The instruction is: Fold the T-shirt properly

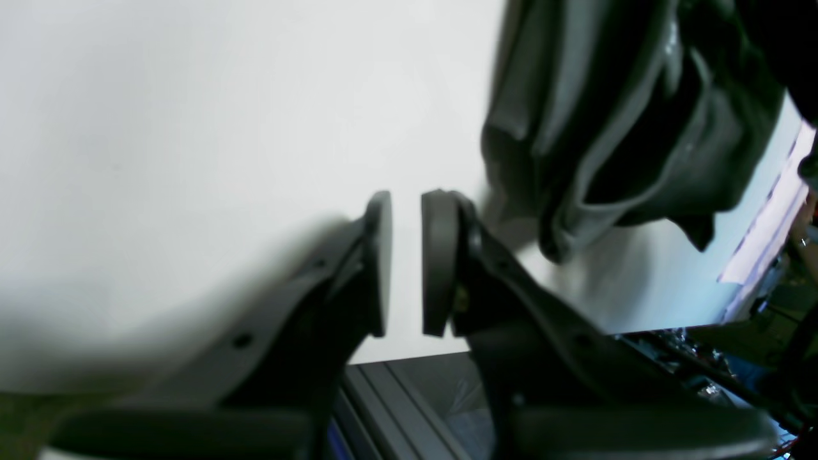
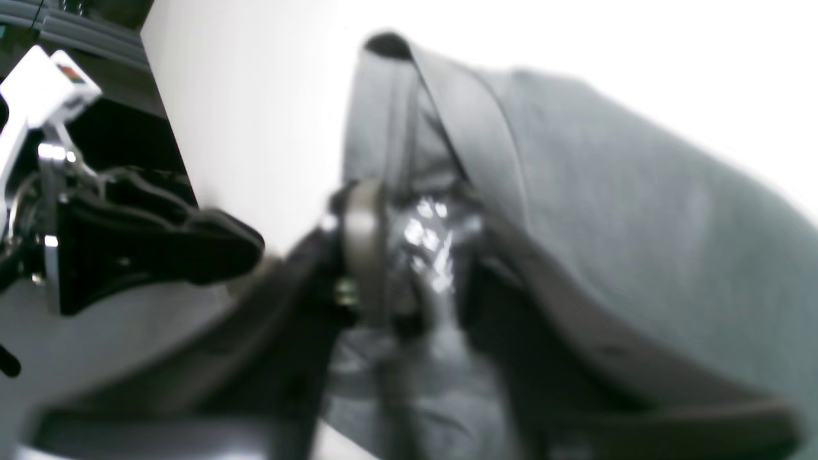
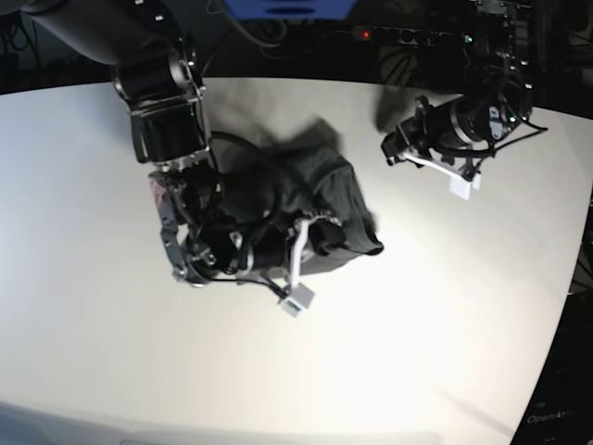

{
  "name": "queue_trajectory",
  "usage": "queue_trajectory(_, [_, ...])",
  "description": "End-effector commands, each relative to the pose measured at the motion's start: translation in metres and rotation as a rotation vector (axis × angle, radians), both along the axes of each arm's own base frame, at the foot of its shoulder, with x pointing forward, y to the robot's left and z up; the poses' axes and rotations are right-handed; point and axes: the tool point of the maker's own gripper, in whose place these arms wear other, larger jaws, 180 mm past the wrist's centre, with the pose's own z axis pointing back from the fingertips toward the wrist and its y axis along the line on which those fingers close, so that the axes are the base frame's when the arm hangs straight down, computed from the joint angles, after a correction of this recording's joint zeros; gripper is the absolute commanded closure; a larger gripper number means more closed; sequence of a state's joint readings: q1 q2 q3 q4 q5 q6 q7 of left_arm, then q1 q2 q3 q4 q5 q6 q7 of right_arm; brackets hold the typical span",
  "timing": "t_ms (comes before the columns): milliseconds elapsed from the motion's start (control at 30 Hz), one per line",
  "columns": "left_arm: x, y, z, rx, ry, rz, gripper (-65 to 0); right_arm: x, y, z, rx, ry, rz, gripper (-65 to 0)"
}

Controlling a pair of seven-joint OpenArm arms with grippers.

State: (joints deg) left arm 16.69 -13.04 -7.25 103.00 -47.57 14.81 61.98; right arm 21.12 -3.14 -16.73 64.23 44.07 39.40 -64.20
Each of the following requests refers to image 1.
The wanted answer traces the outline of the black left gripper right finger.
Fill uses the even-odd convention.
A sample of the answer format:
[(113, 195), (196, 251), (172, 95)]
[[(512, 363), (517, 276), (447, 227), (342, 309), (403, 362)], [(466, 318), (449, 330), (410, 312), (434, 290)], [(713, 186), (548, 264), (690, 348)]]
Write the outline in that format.
[(494, 459), (762, 459), (768, 414), (708, 402), (536, 283), (454, 191), (421, 196), (423, 332), (467, 341)]

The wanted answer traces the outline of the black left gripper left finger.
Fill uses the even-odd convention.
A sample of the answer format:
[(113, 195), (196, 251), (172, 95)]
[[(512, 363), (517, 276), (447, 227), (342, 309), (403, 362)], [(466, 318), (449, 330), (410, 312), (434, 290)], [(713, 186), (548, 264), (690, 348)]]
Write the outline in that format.
[(319, 459), (339, 384), (389, 313), (392, 196), (319, 244), (181, 369), (68, 419), (51, 449), (97, 459)]

